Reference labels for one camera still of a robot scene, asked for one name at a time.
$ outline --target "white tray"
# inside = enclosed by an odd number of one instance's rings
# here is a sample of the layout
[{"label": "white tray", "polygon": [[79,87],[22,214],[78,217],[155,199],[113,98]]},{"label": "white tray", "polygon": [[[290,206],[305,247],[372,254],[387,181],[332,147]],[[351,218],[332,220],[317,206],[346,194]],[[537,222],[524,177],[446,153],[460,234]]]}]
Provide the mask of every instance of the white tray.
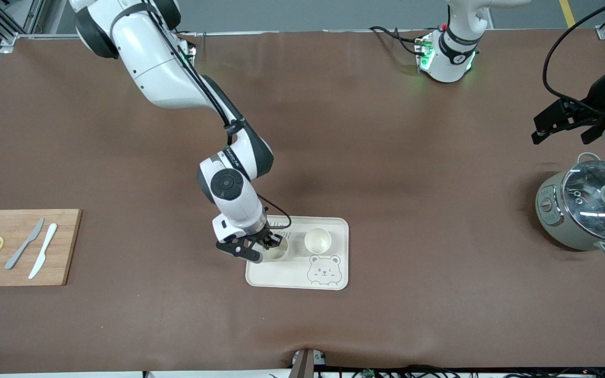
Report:
[{"label": "white tray", "polygon": [[[286,225],[281,215],[268,215],[273,226]],[[342,218],[291,217],[291,226],[273,230],[288,239],[288,254],[280,261],[264,258],[260,264],[247,262],[245,277],[249,285],[257,287],[286,287],[290,289],[342,290],[349,282],[349,225]],[[314,228],[331,234],[331,247],[326,253],[315,255],[305,247],[305,235]],[[262,252],[261,246],[255,247]],[[341,277],[319,276],[319,269],[339,269]]]}]

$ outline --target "gray floor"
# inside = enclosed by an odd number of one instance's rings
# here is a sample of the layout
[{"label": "gray floor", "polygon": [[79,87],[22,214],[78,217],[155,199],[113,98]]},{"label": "gray floor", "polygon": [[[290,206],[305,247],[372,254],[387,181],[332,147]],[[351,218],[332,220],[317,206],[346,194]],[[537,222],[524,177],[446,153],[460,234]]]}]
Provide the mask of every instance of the gray floor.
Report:
[{"label": "gray floor", "polygon": [[[180,0],[179,30],[191,32],[282,31],[323,29],[432,28],[447,20],[443,0]],[[569,0],[576,20],[605,0]],[[605,17],[585,24],[593,27]],[[492,9],[494,28],[567,28],[557,0],[531,0],[516,9]],[[75,34],[74,10],[67,0],[48,0],[41,26],[57,34]]]}]

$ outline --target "bear face drawing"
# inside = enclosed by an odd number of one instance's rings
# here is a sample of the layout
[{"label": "bear face drawing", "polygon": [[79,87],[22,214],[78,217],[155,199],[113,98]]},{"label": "bear face drawing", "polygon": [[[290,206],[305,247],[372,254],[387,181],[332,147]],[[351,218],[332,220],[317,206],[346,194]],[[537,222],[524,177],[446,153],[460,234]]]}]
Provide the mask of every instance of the bear face drawing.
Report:
[{"label": "bear face drawing", "polygon": [[338,282],[342,280],[339,256],[312,256],[309,258],[309,262],[310,266],[309,271],[307,271],[307,279],[309,279],[310,282],[318,282],[320,285],[337,285]]}]

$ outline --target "cup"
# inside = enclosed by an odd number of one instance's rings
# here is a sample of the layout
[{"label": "cup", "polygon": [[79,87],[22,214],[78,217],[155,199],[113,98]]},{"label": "cup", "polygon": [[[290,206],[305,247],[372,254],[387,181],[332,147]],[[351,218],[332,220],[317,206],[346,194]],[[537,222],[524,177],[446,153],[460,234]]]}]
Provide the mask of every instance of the cup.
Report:
[{"label": "cup", "polygon": [[286,254],[288,254],[288,240],[281,236],[281,243],[278,247],[274,247],[271,249],[263,248],[263,261],[281,261],[284,260]]},{"label": "cup", "polygon": [[331,234],[324,229],[311,229],[305,235],[305,247],[315,255],[326,253],[332,241]]}]

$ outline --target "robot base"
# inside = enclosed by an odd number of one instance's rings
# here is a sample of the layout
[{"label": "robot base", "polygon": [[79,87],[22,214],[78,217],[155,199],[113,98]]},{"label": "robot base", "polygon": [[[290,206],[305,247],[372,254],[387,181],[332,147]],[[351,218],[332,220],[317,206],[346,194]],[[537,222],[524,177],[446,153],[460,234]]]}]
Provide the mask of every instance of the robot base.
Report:
[{"label": "robot base", "polygon": [[471,69],[475,52],[466,59],[467,62],[458,65],[452,64],[441,51],[439,43],[441,34],[441,31],[435,30],[415,41],[415,51],[423,53],[422,57],[417,56],[417,68],[435,81],[454,83]]}]

